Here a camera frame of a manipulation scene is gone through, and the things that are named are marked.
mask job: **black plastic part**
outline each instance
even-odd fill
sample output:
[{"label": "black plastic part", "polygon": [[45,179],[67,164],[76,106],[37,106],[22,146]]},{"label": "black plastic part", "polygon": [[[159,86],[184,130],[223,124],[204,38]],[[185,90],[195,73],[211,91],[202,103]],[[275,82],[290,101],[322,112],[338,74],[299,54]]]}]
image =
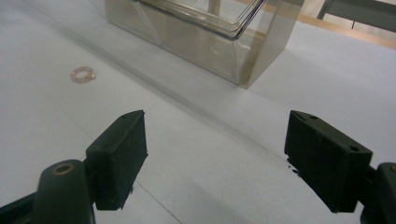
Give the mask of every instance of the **black plastic part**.
[{"label": "black plastic part", "polygon": [[291,111],[285,153],[300,177],[334,212],[353,212],[372,151],[315,116]]},{"label": "black plastic part", "polygon": [[375,186],[387,223],[396,223],[396,163],[378,166]]},{"label": "black plastic part", "polygon": [[32,220],[35,193],[0,208],[0,223],[26,224]]},{"label": "black plastic part", "polygon": [[98,210],[122,208],[148,156],[144,112],[120,116],[86,150],[90,189]]},{"label": "black plastic part", "polygon": [[43,171],[32,217],[36,224],[95,223],[81,161],[62,161]]}]

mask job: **transparent bin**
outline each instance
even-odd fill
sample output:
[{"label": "transparent bin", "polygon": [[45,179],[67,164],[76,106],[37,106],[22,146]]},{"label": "transparent bin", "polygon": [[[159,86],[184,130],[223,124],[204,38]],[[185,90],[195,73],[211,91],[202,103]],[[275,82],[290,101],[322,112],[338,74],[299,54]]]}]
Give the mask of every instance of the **transparent bin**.
[{"label": "transparent bin", "polygon": [[286,47],[304,0],[91,0],[106,19],[248,87]]}]

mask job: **white table surface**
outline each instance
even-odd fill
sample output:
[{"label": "white table surface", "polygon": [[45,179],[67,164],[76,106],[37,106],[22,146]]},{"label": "white table surface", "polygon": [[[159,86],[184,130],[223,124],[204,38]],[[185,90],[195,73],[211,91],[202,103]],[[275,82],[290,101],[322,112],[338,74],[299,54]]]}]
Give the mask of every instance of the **white table surface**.
[{"label": "white table surface", "polygon": [[[148,158],[123,210],[97,223],[359,223],[332,214],[283,154],[291,109],[396,161],[396,51],[297,22],[244,90],[106,23],[87,1],[0,1],[0,206],[42,170],[83,160],[144,109]],[[70,72],[93,67],[77,84]]]}]

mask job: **clear plastic container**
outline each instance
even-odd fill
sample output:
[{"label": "clear plastic container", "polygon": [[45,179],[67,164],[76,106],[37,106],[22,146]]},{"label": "clear plastic container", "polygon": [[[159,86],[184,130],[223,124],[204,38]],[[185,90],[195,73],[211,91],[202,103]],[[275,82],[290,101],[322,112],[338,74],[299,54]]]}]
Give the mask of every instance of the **clear plastic container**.
[{"label": "clear plastic container", "polygon": [[109,22],[247,87],[285,48],[304,0],[91,2]]}]

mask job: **white tabletop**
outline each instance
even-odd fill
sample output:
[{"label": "white tabletop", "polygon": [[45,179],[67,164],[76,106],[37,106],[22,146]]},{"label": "white tabletop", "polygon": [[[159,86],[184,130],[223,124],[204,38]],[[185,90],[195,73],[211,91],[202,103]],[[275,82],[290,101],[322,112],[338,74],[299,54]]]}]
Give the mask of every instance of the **white tabletop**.
[{"label": "white tabletop", "polygon": [[[97,223],[359,223],[332,214],[283,153],[291,109],[396,161],[396,50],[297,22],[244,90],[108,24],[86,1],[0,1],[0,206],[118,116],[144,109],[148,158]],[[97,79],[69,74],[91,66]]]}]

